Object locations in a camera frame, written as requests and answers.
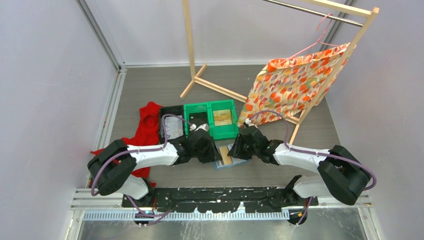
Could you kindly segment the blue card holder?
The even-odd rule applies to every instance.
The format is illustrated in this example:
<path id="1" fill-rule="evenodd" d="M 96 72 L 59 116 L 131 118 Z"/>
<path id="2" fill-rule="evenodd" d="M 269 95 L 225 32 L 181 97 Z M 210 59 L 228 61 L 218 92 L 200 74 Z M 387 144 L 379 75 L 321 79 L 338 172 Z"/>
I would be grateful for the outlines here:
<path id="1" fill-rule="evenodd" d="M 234 144 L 231 143 L 231 144 L 218 147 L 218 151 L 220 155 L 222 156 L 222 160 L 213 162 L 213 167 L 215 170 L 230 168 L 237 165 L 246 164 L 248 162 L 248 160 L 228 156 L 228 153 L 232 149 L 233 145 Z"/>

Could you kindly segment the gold credit card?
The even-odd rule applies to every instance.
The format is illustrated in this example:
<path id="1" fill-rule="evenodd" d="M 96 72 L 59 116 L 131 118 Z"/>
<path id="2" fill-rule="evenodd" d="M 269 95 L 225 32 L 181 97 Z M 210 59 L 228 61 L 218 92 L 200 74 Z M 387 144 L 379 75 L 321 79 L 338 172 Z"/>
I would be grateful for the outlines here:
<path id="1" fill-rule="evenodd" d="M 220 161 L 221 166 L 230 165 L 232 163 L 232 158 L 228 156 L 229 154 L 229 148 L 228 146 L 221 146 L 219 147 L 219 152 L 222 156 L 222 160 Z"/>

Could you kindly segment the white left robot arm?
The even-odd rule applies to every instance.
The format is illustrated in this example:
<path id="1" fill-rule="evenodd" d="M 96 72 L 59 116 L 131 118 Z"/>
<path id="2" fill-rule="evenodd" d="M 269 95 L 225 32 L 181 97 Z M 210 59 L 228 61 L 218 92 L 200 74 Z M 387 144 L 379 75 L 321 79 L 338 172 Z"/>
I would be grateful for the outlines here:
<path id="1" fill-rule="evenodd" d="M 154 166 L 175 166 L 198 159 L 201 163 L 222 160 L 210 134 L 196 129 L 189 137 L 171 139 L 160 145 L 129 145 L 118 139 L 110 143 L 87 164 L 92 176 L 91 195 L 121 193 L 132 197 L 141 207 L 153 202 L 150 184 L 132 173 Z"/>

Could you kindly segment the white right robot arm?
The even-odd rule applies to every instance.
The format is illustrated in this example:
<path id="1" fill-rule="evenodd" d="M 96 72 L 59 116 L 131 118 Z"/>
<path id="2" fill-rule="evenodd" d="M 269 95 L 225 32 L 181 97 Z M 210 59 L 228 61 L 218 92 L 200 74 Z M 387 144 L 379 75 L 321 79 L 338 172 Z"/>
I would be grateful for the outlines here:
<path id="1" fill-rule="evenodd" d="M 256 126 L 237 135 L 229 156 L 242 160 L 258 157 L 266 164 L 292 166 L 315 173 L 296 177 L 285 192 L 291 205 L 299 205 L 309 197 L 332 196 L 345 205 L 354 205 L 373 179 L 370 170 L 340 145 L 331 149 L 298 147 L 282 140 L 269 140 Z"/>

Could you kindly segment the dark cards stack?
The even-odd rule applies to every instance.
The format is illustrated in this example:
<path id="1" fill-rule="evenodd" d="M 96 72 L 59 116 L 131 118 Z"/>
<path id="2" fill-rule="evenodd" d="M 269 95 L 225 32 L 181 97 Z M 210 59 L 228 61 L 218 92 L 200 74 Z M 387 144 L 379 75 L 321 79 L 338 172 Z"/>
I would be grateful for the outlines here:
<path id="1" fill-rule="evenodd" d="M 188 115 L 190 124 L 209 124 L 207 112 L 194 112 Z"/>

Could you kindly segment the white cards in black bin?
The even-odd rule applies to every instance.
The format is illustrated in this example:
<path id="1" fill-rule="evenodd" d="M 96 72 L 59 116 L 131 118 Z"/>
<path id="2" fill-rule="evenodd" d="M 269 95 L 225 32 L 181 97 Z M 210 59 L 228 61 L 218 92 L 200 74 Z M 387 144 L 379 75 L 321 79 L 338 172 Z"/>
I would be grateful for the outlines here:
<path id="1" fill-rule="evenodd" d="M 177 139 L 184 136 L 184 124 L 180 119 L 182 116 L 167 116 L 164 119 L 164 126 L 166 129 L 166 135 L 169 140 Z"/>

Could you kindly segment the green bin with dark cards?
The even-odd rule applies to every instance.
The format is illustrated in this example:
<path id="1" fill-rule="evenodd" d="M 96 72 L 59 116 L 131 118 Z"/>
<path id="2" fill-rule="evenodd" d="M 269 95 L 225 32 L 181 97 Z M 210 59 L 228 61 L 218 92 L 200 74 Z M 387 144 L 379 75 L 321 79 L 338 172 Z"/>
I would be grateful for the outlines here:
<path id="1" fill-rule="evenodd" d="M 191 124 L 200 126 L 207 124 L 208 133 L 214 137 L 214 124 L 212 123 L 212 109 L 209 102 L 188 103 L 183 105 L 184 119 Z"/>

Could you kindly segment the green bin with gold cards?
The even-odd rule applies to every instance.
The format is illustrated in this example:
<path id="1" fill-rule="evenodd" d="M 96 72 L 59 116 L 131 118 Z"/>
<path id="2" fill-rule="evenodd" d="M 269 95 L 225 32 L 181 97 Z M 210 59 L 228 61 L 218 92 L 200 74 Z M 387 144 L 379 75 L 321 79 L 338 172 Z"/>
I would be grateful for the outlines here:
<path id="1" fill-rule="evenodd" d="M 239 133 L 233 99 L 210 101 L 210 129 L 215 140 L 233 139 Z"/>

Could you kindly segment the gold cards stack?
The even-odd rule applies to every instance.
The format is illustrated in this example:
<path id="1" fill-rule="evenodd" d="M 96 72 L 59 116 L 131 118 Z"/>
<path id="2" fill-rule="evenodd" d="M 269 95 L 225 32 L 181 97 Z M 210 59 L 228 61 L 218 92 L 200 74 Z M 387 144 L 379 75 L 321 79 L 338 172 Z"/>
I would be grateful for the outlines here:
<path id="1" fill-rule="evenodd" d="M 233 124 L 232 113 L 230 109 L 213 111 L 213 123 L 215 126 L 226 126 Z"/>

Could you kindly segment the black plastic bin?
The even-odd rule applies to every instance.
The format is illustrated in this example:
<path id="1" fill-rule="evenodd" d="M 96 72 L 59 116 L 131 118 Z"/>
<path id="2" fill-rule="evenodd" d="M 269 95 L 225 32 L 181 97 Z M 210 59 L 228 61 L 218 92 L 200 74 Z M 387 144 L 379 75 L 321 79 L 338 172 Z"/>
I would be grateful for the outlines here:
<path id="1" fill-rule="evenodd" d="M 168 140 L 174 139 L 183 139 L 186 137 L 185 123 L 176 117 L 166 116 L 164 119 L 164 124 L 162 124 L 162 117 L 166 114 L 172 114 L 179 116 L 180 118 L 184 117 L 184 107 L 183 105 L 174 105 L 174 106 L 164 106 L 159 110 L 160 116 L 160 127 L 159 127 L 159 142 L 163 144 L 165 142 L 165 134 L 163 127 L 166 129 L 168 135 Z"/>

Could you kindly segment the red cloth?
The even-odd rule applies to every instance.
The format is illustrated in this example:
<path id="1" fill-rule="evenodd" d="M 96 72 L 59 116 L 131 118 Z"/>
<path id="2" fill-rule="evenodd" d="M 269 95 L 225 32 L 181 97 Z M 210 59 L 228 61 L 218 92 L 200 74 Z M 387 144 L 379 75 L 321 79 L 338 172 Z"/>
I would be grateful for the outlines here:
<path id="1" fill-rule="evenodd" d="M 150 146 L 157 145 L 159 139 L 160 127 L 160 109 L 161 105 L 153 101 L 147 103 L 146 106 L 139 109 L 139 123 L 132 138 L 122 137 L 121 139 L 126 145 L 134 146 Z"/>

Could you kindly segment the floral orange fabric bag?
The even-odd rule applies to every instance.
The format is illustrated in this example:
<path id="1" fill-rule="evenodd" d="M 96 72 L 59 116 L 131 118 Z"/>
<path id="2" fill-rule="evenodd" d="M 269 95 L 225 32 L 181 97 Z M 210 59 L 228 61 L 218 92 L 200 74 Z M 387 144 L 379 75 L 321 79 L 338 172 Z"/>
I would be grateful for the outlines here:
<path id="1" fill-rule="evenodd" d="M 271 111 L 291 117 L 304 110 L 348 46 L 345 43 L 308 55 L 269 60 L 255 78 L 237 125 L 242 127 L 245 119 L 257 112 L 262 113 L 252 122 L 261 125 L 280 119 Z"/>

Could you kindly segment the wooden clothes rack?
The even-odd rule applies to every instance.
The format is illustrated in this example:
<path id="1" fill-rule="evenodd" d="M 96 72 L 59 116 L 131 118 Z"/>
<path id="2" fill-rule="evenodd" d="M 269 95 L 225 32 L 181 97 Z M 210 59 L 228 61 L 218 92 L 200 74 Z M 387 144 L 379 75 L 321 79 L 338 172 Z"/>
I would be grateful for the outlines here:
<path id="1" fill-rule="evenodd" d="M 378 7 L 361 8 L 355 0 L 184 0 L 181 4 L 190 82 L 179 97 L 185 98 L 199 84 L 240 102 L 246 100 L 244 95 L 201 77 L 208 64 L 257 65 L 293 50 L 300 44 L 291 38 L 311 39 L 313 18 L 329 19 L 332 26 L 318 44 L 331 45 L 338 24 L 358 27 L 352 40 L 357 44 L 379 13 Z"/>

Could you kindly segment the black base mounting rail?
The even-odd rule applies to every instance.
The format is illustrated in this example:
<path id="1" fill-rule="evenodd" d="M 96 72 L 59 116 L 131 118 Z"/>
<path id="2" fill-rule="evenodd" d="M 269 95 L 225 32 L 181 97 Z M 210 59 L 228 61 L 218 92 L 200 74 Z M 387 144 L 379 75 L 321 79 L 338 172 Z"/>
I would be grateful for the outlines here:
<path id="1" fill-rule="evenodd" d="M 286 207 L 303 209 L 307 200 L 283 188 L 267 187 L 158 187 L 141 200 L 139 208 L 177 213 L 276 213 Z"/>

